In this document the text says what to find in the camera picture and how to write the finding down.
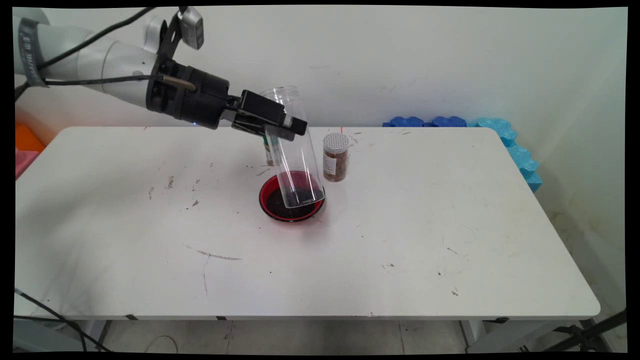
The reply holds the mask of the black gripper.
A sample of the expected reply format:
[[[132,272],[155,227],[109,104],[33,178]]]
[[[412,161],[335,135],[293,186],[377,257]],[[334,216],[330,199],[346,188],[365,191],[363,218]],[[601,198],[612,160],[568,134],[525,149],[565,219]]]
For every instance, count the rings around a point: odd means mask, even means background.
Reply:
[[[148,81],[146,108],[174,119],[216,130],[224,111],[235,111],[231,127],[261,138],[294,141],[307,133],[307,122],[286,113],[285,106],[245,89],[229,94],[230,83],[221,77],[179,64],[156,60]]]

